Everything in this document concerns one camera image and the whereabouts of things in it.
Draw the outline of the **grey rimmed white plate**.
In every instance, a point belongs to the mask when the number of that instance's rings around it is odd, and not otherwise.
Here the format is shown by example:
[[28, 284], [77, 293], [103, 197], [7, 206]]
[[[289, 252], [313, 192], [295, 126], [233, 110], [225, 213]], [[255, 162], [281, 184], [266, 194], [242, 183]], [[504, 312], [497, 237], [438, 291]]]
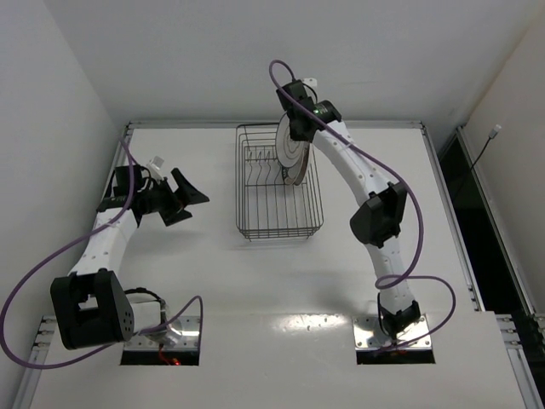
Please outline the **grey rimmed white plate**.
[[285, 114], [279, 121], [275, 135], [275, 149], [280, 165], [295, 166], [299, 170], [305, 142], [290, 139], [289, 119]]

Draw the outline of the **green rimmed white plate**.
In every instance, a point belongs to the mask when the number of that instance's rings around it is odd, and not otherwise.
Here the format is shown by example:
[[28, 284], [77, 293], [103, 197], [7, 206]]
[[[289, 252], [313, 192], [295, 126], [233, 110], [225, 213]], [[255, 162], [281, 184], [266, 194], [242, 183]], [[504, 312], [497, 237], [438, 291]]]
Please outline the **green rimmed white plate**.
[[286, 186], [292, 186], [295, 185], [298, 170], [295, 166], [292, 167], [285, 167], [283, 165], [280, 166], [280, 175], [282, 178], [282, 182]]

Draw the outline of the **orange sunburst pattern plate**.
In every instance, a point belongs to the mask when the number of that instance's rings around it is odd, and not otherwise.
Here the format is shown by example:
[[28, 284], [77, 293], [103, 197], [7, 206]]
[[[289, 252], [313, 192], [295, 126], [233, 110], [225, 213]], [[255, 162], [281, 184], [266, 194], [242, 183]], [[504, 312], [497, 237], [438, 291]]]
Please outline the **orange sunburst pattern plate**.
[[310, 153], [310, 145], [306, 144], [303, 148], [299, 170], [294, 180], [295, 186], [299, 186], [305, 178], [305, 175], [307, 173], [307, 167], [308, 167], [309, 153]]

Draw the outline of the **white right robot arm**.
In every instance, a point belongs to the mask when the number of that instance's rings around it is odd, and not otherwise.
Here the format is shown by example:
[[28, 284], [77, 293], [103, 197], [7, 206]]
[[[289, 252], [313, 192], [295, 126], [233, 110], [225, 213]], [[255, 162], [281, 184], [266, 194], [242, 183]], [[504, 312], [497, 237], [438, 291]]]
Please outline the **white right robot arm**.
[[381, 328], [396, 338], [421, 317], [408, 283], [395, 281], [405, 271], [399, 254], [399, 235], [407, 189], [403, 182], [381, 173], [359, 152], [338, 110], [329, 101], [313, 101], [301, 80], [278, 89], [277, 96], [284, 109], [275, 136], [283, 180], [293, 185], [302, 182], [314, 148], [339, 172], [358, 206], [350, 219], [350, 228], [369, 252], [380, 282], [377, 301]]

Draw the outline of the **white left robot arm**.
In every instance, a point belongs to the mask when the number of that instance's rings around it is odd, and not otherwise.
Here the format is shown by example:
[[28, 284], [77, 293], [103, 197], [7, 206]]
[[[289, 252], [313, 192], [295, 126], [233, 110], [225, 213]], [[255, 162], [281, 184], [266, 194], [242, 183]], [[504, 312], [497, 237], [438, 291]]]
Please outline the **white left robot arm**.
[[83, 254], [67, 276], [50, 286], [66, 349], [128, 342], [136, 335], [160, 337], [169, 330], [160, 307], [145, 311], [129, 301], [118, 280], [123, 256], [144, 216], [157, 214], [169, 227], [191, 218], [187, 206], [209, 202], [177, 168], [170, 177], [176, 189], [155, 164], [118, 166], [113, 177]]

